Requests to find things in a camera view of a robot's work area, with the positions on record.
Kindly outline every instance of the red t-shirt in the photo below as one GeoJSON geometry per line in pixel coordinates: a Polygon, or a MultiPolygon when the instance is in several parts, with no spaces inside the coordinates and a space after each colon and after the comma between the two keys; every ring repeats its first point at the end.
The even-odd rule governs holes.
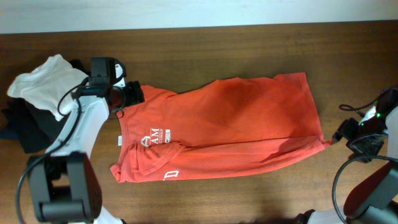
{"type": "Polygon", "coordinates": [[[145,103],[120,119],[118,182],[260,174],[329,145],[304,73],[216,80],[182,94],[142,90],[145,103]]]}

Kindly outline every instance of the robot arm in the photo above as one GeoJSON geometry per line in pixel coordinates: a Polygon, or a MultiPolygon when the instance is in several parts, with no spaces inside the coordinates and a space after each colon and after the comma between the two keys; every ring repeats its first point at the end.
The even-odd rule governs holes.
{"type": "MultiPolygon", "coordinates": [[[[377,156],[387,136],[387,156],[398,159],[398,89],[392,87],[384,90],[375,102],[376,106],[364,114],[360,122],[354,118],[347,119],[333,135],[335,142],[342,137],[346,138],[347,147],[354,152],[346,165],[361,157],[365,157],[361,162],[371,162],[371,158],[377,156]]],[[[390,161],[349,194],[344,205],[347,219],[345,216],[343,218],[355,224],[398,223],[398,203],[393,201],[398,194],[397,186],[398,162],[390,161]]],[[[342,223],[335,210],[313,212],[307,216],[300,214],[297,218],[301,218],[303,221],[298,223],[303,224],[342,223]]]]}
{"type": "Polygon", "coordinates": [[[89,158],[111,110],[144,101],[138,82],[124,82],[125,72],[124,65],[113,58],[91,59],[88,84],[77,88],[68,120],[46,153],[68,141],[29,174],[35,216],[40,222],[123,223],[102,207],[101,188],[89,158]],[[69,178],[68,186],[53,185],[61,175],[69,178]]]}

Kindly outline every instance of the wood grain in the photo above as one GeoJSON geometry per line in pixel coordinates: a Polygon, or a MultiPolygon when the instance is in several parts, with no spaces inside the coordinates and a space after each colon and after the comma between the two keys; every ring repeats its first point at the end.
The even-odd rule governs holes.
{"type": "MultiPolygon", "coordinates": [[[[0,35],[0,43],[0,108],[18,74],[55,54],[79,58],[88,68],[90,57],[115,57],[125,63],[128,80],[179,93],[220,78],[306,72],[330,139],[344,119],[355,116],[339,111],[340,103],[363,105],[398,82],[398,21],[12,34],[0,35]]],[[[6,123],[3,117],[0,122],[6,123]]],[[[119,156],[120,134],[117,120],[105,122],[91,161],[104,206],[128,223],[239,223],[328,210],[334,175],[350,155],[341,142],[261,175],[118,184],[109,168],[119,156]]],[[[17,223],[14,195],[28,155],[18,142],[0,140],[0,145],[0,219],[17,223]]],[[[339,203],[381,165],[348,167],[338,186],[339,203]]],[[[26,183],[21,201],[25,219],[35,223],[26,183]]]]}

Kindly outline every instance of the black cable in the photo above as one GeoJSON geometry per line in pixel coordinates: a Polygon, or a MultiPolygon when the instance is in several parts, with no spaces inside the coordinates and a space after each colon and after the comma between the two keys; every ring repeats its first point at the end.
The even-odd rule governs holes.
{"type": "Polygon", "coordinates": [[[357,114],[359,114],[359,115],[363,118],[363,117],[364,117],[364,114],[363,114],[362,112],[360,112],[360,110],[361,110],[361,109],[365,109],[365,108],[367,108],[367,107],[373,105],[377,100],[379,100],[380,98],[382,98],[386,93],[388,93],[388,92],[390,92],[390,91],[398,91],[398,88],[396,88],[396,87],[390,87],[390,88],[385,89],[384,91],[382,91],[382,92],[380,93],[380,95],[379,95],[378,97],[376,97],[376,99],[374,99],[372,102],[370,102],[370,103],[368,103],[368,104],[366,104],[366,105],[364,105],[364,106],[360,106],[360,107],[358,107],[358,108],[353,108],[353,107],[350,106],[350,105],[339,105],[338,108],[339,108],[340,110],[343,110],[343,111],[355,111],[355,112],[357,112],[357,114]]]}
{"type": "Polygon", "coordinates": [[[123,117],[124,117],[124,109],[121,108],[121,109],[118,109],[118,110],[115,111],[115,118],[112,118],[111,117],[111,113],[110,113],[109,116],[108,116],[108,119],[122,119],[123,117]],[[122,111],[122,116],[121,117],[118,116],[118,112],[119,111],[122,111]]]}
{"type": "Polygon", "coordinates": [[[366,138],[370,138],[370,137],[378,137],[378,138],[381,138],[381,137],[384,137],[384,136],[388,136],[388,134],[378,134],[378,133],[376,133],[376,134],[368,134],[368,135],[365,135],[365,136],[361,136],[361,137],[359,137],[359,138],[357,138],[357,139],[354,139],[354,140],[352,140],[351,142],[350,142],[350,145],[354,145],[356,142],[358,142],[358,141],[360,141],[360,140],[362,140],[362,139],[366,139],[366,138]]]}
{"type": "Polygon", "coordinates": [[[331,188],[331,199],[333,201],[333,206],[335,208],[335,211],[338,215],[338,217],[340,218],[340,220],[344,223],[344,224],[348,224],[348,222],[344,219],[343,215],[341,214],[340,210],[338,209],[337,206],[337,200],[336,200],[336,186],[337,186],[337,181],[341,175],[341,173],[343,172],[344,168],[346,166],[348,166],[350,163],[361,160],[361,159],[381,159],[384,161],[392,161],[392,162],[396,162],[398,163],[398,159],[395,158],[391,158],[391,157],[387,157],[387,156],[359,156],[359,157],[355,157],[353,159],[350,159],[348,161],[346,161],[337,171],[335,179],[333,181],[333,187],[331,188]]]}
{"type": "Polygon", "coordinates": [[[77,117],[76,117],[76,121],[73,124],[68,136],[65,138],[65,140],[61,141],[61,143],[59,144],[59,146],[57,146],[56,148],[52,149],[49,152],[46,152],[42,157],[36,159],[33,163],[31,163],[22,173],[21,178],[19,179],[18,182],[18,187],[17,187],[17,193],[16,193],[16,197],[15,197],[15,201],[16,201],[16,209],[17,209],[17,215],[18,215],[18,219],[19,222],[21,224],[25,224],[24,218],[22,217],[22,213],[21,213],[21,203],[20,203],[20,197],[21,197],[21,188],[22,188],[22,184],[24,183],[24,179],[26,178],[26,176],[28,175],[28,173],[39,163],[41,163],[44,159],[48,158],[51,153],[56,152],[58,150],[60,150],[64,145],[66,145],[66,143],[69,141],[69,139],[72,137],[73,133],[76,130],[76,127],[79,123],[80,120],[80,116],[81,116],[81,104],[80,104],[80,100],[78,98],[76,98],[77,104],[78,104],[78,113],[77,113],[77,117]]]}
{"type": "Polygon", "coordinates": [[[84,78],[83,81],[81,81],[81,83],[80,83],[79,85],[77,85],[77,86],[71,88],[69,91],[67,91],[67,92],[61,97],[61,100],[58,102],[58,106],[57,106],[57,110],[58,110],[58,113],[59,113],[60,115],[66,116],[66,114],[63,114],[63,113],[61,113],[61,111],[60,111],[61,103],[62,103],[62,101],[65,99],[65,97],[67,97],[67,95],[68,95],[69,93],[71,93],[73,90],[77,89],[79,86],[84,86],[84,85],[86,85],[87,82],[88,82],[88,77],[84,78]]]}

